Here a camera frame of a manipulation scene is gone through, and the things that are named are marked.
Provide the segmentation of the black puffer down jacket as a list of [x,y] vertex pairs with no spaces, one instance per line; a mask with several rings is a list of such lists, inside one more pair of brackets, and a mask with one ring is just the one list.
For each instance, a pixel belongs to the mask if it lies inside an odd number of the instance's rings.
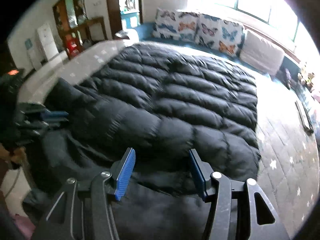
[[49,192],[91,179],[136,152],[125,198],[113,206],[121,239],[200,239],[209,205],[196,195],[190,149],[215,171],[256,178],[260,153],[254,76],[212,57],[156,45],[122,50],[72,85],[59,78],[45,99],[68,114],[43,139]]

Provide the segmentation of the grey star quilted mattress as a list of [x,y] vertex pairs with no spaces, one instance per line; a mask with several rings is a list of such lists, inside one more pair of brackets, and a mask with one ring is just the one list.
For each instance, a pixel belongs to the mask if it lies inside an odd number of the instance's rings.
[[[308,218],[319,193],[319,157],[314,135],[305,133],[300,119],[301,104],[296,94],[240,64],[204,51],[159,42],[101,42],[69,62],[56,60],[35,72],[22,86],[18,99],[45,105],[45,99],[59,78],[77,85],[100,70],[122,50],[136,44],[156,45],[181,54],[212,57],[251,73],[257,86],[257,126],[260,153],[255,178],[270,199],[288,234],[293,236]],[[50,180],[42,141],[28,148],[30,175],[43,191]]]

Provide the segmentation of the white cabinet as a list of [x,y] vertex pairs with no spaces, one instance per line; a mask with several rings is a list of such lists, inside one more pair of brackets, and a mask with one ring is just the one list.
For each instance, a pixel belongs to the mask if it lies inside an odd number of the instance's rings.
[[40,26],[37,29],[37,34],[44,57],[47,61],[50,61],[59,54],[50,25],[45,23],[44,25]]

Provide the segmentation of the small red plastic stool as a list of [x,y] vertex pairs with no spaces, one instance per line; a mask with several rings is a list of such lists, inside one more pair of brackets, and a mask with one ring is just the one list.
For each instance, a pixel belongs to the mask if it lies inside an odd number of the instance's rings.
[[72,38],[66,41],[67,54],[70,59],[80,54],[79,46],[77,45],[77,39]]

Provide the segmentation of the wooden side table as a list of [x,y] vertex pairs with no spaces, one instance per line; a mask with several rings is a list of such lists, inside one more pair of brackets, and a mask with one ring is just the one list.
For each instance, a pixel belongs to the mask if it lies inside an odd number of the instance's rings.
[[[101,32],[103,33],[103,38],[100,40],[93,40],[92,33],[90,31],[90,27],[94,25],[100,25]],[[78,24],[75,27],[69,27],[68,30],[61,30],[59,31],[59,35],[63,40],[64,45],[67,42],[67,36],[73,37],[75,35],[76,43],[79,44],[80,40],[89,40],[91,43],[97,43],[98,41],[108,40],[104,18],[102,16],[95,17],[92,19],[85,20],[82,24]]]

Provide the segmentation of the wooden glass display cabinet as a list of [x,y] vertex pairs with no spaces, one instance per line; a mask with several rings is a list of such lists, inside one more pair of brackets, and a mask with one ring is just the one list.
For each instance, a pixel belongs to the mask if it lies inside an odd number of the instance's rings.
[[84,0],[59,0],[53,6],[57,32],[63,40],[63,32],[77,28],[88,20]]

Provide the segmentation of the grey folded cloth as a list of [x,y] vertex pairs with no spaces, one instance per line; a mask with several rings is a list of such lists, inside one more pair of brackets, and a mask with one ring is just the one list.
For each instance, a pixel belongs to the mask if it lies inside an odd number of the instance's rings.
[[115,40],[130,40],[133,42],[139,42],[139,35],[136,29],[126,29],[117,32],[114,36]]

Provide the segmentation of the plush toys group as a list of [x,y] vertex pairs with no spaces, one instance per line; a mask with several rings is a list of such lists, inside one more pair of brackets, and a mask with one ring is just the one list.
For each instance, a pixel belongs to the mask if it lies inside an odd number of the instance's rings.
[[313,89],[313,78],[315,77],[314,72],[308,72],[308,73],[301,73],[299,72],[297,74],[298,77],[298,81],[299,83],[306,87],[308,90],[312,90]]

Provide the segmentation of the blue sofa bench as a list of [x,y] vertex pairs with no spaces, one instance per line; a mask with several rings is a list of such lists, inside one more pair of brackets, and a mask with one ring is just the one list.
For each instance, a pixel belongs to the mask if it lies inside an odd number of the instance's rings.
[[[166,39],[163,37],[154,37],[153,36],[153,31],[155,30],[155,24],[152,22],[148,23],[143,23],[139,25],[138,27],[135,28],[135,30],[138,33],[139,40],[140,41],[152,41],[152,42],[161,42],[165,44],[171,44],[175,46],[182,46],[182,47],[187,47],[187,48],[192,48],[200,51],[204,51],[206,53],[210,53],[219,57],[222,57],[224,59],[228,59],[230,61],[233,61],[237,64],[240,64],[246,68],[249,68],[253,71],[259,72],[262,75],[267,75],[266,72],[262,72],[261,70],[257,70],[251,65],[245,63],[244,61],[241,61],[239,57],[231,57],[228,56],[224,53],[219,52],[218,50],[210,50],[207,47],[203,47],[201,45],[196,44],[195,42],[190,42],[190,41],[180,41],[180,40],[173,40],[173,39]],[[290,72],[290,75],[293,79],[293,84],[292,84],[292,89],[295,91],[297,96],[302,102],[307,102],[307,101],[314,101],[314,98],[311,95],[311,92],[303,87],[302,85],[298,84],[297,80],[297,74],[300,73],[300,68],[298,64],[296,64],[290,57],[287,55],[284,56],[283,62],[275,76],[272,76],[270,74],[271,80],[277,83],[282,83],[284,85],[284,76],[285,76],[285,70],[288,70]]]

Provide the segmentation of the white plain pillow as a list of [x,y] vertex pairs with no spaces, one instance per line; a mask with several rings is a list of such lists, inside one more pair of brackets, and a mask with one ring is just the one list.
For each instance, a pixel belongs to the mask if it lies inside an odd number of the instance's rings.
[[282,48],[251,30],[246,33],[239,55],[241,61],[272,76],[280,69],[284,56]]

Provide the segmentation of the left butterfly print pillow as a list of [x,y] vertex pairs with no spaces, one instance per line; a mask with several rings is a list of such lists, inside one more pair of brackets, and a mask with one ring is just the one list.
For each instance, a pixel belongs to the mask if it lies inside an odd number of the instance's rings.
[[199,17],[200,14],[198,12],[158,8],[152,36],[162,39],[194,42]]

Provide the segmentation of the butterfly print pillow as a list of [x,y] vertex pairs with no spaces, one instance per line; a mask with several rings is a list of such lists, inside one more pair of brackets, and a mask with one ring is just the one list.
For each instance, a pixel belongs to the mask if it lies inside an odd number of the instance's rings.
[[230,57],[237,57],[245,39],[245,28],[238,22],[200,14],[195,43],[210,50],[218,50]]
[[199,17],[200,14],[198,12],[158,8],[152,36],[162,39],[194,42]]

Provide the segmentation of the right butterfly print pillow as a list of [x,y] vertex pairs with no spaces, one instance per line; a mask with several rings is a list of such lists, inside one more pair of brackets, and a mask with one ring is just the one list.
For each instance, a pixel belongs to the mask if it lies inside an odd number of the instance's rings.
[[218,50],[230,57],[237,57],[245,39],[245,28],[238,22],[200,14],[195,43],[210,50]]

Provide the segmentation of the green framed window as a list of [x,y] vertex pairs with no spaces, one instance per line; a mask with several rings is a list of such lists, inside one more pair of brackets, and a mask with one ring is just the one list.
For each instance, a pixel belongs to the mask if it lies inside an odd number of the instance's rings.
[[292,42],[300,24],[285,0],[188,0],[188,5],[209,11],[218,7],[233,9],[271,26],[277,35]]

